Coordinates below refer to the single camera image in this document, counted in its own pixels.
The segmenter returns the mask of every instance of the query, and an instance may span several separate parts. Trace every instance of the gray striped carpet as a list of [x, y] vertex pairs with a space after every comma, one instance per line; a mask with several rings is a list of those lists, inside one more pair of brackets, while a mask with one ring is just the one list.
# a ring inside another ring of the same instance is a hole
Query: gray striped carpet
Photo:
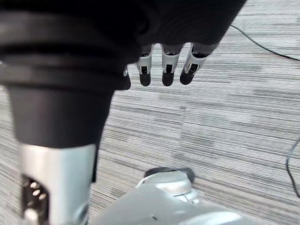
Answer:
[[[249, 0], [234, 21], [260, 44], [300, 58], [298, 0]], [[191, 85], [161, 82], [154, 49], [152, 82], [113, 98], [91, 192], [91, 217], [132, 189], [155, 166], [189, 166], [203, 204], [237, 210], [268, 225], [300, 224], [300, 201], [285, 158], [300, 136], [300, 63], [252, 44], [230, 28]], [[17, 224], [19, 165], [5, 91], [0, 93], [0, 221]], [[291, 169], [300, 186], [300, 147]]]

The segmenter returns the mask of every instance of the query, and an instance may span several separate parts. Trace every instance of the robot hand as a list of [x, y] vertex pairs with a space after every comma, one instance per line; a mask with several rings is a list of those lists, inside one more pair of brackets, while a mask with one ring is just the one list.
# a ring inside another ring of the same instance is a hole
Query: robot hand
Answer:
[[170, 86], [190, 42], [180, 76], [189, 84], [245, 1], [1, 1], [0, 83], [20, 143], [22, 216], [32, 225], [84, 225], [111, 99], [130, 86], [124, 68], [137, 62], [149, 85], [160, 43]]

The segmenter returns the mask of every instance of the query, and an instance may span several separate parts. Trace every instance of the black cable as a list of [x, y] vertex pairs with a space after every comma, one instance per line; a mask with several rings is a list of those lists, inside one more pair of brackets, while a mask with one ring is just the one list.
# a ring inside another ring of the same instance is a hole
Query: black cable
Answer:
[[[277, 53], [277, 52], [275, 52], [275, 51], [272, 51], [272, 50], [270, 50], [270, 49], [268, 49], [268, 48], [262, 46], [261, 44], [257, 43], [256, 41], [254, 41], [251, 37], [249, 37], [249, 36], [248, 36], [245, 32], [243, 32], [240, 28], [237, 28], [237, 27], [234, 26], [234, 25], [230, 25], [230, 26], [232, 26], [233, 28], [235, 28], [236, 30], [238, 30], [239, 32], [241, 32], [246, 38], [248, 38], [250, 41], [252, 41], [252, 42], [253, 42], [254, 44], [256, 44], [257, 46], [263, 48], [264, 50], [267, 50], [267, 51], [270, 52], [270, 53], [273, 53], [273, 54], [275, 54], [275, 55], [279, 55], [279, 56], [284, 57], [284, 58], [287, 58], [287, 59], [300, 61], [299, 59], [293, 58], [293, 57], [291, 57], [291, 56], [283, 55], [283, 54]], [[298, 140], [295, 142], [295, 144], [292, 146], [291, 150], [289, 151], [289, 153], [288, 153], [288, 155], [287, 155], [287, 157], [286, 157], [286, 162], [285, 162], [286, 171], [287, 171], [287, 173], [288, 173], [289, 176], [290, 176], [290, 179], [291, 179], [291, 181], [292, 181], [292, 187], [293, 187], [294, 192], [295, 192], [295, 194], [296, 194], [296, 196], [297, 196], [298, 198], [300, 198], [300, 193], [298, 192], [296, 182], [295, 182], [294, 177], [293, 177], [293, 175], [292, 175], [292, 173], [291, 173], [291, 171], [290, 171], [289, 162], [290, 162], [290, 159], [291, 159], [291, 157], [292, 157], [292, 154], [293, 154], [293, 152], [294, 152], [294, 150], [295, 150], [295, 148], [297, 147], [297, 145], [298, 145], [299, 142], [300, 142], [300, 137], [299, 137]]]
[[256, 44], [257, 46], [260, 46], [261, 48], [263, 48], [264, 50], [267, 50], [268, 52], [270, 53], [273, 53], [275, 55], [279, 55], [281, 57], [284, 57], [284, 58], [287, 58], [287, 59], [291, 59], [291, 60], [296, 60], [296, 61], [300, 61], [300, 59], [297, 59], [297, 58], [294, 58], [294, 57], [291, 57], [291, 56], [287, 56], [287, 55], [283, 55], [283, 54], [280, 54], [280, 53], [277, 53], [275, 51], [272, 51], [264, 46], [262, 46], [261, 44], [257, 43], [256, 41], [254, 41], [251, 37], [249, 37], [245, 32], [243, 32], [240, 28], [237, 28], [236, 26], [233, 26], [233, 25], [230, 25], [232, 26], [233, 28], [235, 28], [236, 30], [238, 30], [239, 32], [241, 32], [246, 38], [248, 38], [250, 41], [252, 41], [254, 44]]
[[292, 181], [292, 187], [294, 189], [294, 192], [295, 194], [297, 195], [298, 198], [300, 198], [300, 194], [298, 192], [298, 189], [297, 189], [297, 185], [296, 185], [296, 182], [294, 180], [294, 177], [292, 176], [291, 174], [291, 171], [290, 171], [290, 167], [289, 167], [289, 162], [290, 162], [290, 158], [295, 150], [295, 148], [297, 147], [298, 143], [300, 142], [300, 138], [298, 138], [298, 140], [295, 142], [295, 144], [292, 146], [291, 150], [289, 151], [289, 154], [287, 155], [286, 157], [286, 162], [285, 162], [285, 167], [286, 167], [286, 171], [287, 173], [289, 174], [290, 178], [291, 178], [291, 181]]

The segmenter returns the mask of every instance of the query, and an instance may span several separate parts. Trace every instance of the black rubber sleeve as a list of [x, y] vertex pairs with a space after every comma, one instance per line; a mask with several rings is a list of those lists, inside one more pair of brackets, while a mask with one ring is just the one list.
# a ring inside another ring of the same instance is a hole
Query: black rubber sleeve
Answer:
[[7, 89], [20, 142], [50, 148], [98, 145], [113, 91], [94, 94], [20, 86]]

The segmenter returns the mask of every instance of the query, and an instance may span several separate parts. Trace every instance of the black fingertip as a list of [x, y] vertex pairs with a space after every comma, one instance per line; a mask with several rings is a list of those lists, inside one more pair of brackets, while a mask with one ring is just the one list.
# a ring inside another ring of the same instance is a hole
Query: black fingertip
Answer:
[[124, 90], [129, 90], [131, 87], [131, 81], [129, 75], [125, 77], [125, 85], [124, 85]]
[[142, 86], [147, 87], [151, 83], [151, 75], [150, 74], [140, 74], [140, 82]]
[[183, 69], [180, 75], [180, 83], [182, 83], [183, 85], [188, 85], [192, 82], [193, 78], [193, 74], [186, 74]]
[[171, 86], [174, 80], [174, 73], [163, 73], [164, 86]]

